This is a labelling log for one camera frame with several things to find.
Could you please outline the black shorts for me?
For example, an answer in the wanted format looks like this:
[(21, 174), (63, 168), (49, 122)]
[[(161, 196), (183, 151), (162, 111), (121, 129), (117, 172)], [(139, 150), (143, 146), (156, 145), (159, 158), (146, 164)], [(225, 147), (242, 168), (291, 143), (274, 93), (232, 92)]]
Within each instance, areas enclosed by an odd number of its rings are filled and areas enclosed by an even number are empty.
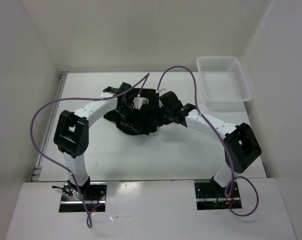
[(117, 107), (115, 110), (111, 110), (106, 113), (103, 118), (114, 123), (116, 127), (124, 132), (127, 135), (148, 135), (157, 131), (157, 116), (156, 109), (159, 108), (159, 94), (156, 93), (156, 90), (145, 88), (139, 92), (138, 88), (133, 88), (125, 95), (118, 98), (125, 99), (128, 103), (133, 105), (133, 99), (135, 97), (145, 97), (149, 100), (149, 104), (143, 105), (139, 110), (141, 111), (140, 124), (139, 125), (121, 125), (117, 124), (118, 113)]

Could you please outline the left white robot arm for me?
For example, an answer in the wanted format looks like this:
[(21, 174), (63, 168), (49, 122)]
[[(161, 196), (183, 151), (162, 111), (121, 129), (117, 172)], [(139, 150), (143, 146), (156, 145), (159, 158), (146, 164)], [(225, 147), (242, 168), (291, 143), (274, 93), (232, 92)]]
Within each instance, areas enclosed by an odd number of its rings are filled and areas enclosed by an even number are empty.
[(62, 153), (69, 172), (68, 186), (80, 200), (88, 198), (92, 191), (84, 158), (89, 145), (89, 129), (106, 113), (115, 110), (120, 97), (133, 89), (125, 82), (119, 88), (107, 87), (97, 100), (75, 111), (60, 113), (54, 143)]

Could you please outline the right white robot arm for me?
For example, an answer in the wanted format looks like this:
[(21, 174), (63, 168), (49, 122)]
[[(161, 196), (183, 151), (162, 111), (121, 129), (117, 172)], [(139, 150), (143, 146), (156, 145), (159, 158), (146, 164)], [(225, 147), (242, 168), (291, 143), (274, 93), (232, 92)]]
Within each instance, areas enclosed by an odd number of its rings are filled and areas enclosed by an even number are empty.
[(261, 148), (251, 126), (225, 122), (201, 112), (197, 105), (183, 105), (172, 91), (161, 95), (159, 102), (167, 122), (198, 130), (222, 144), (225, 163), (211, 178), (210, 191), (216, 197), (231, 196), (235, 178), (261, 155)]

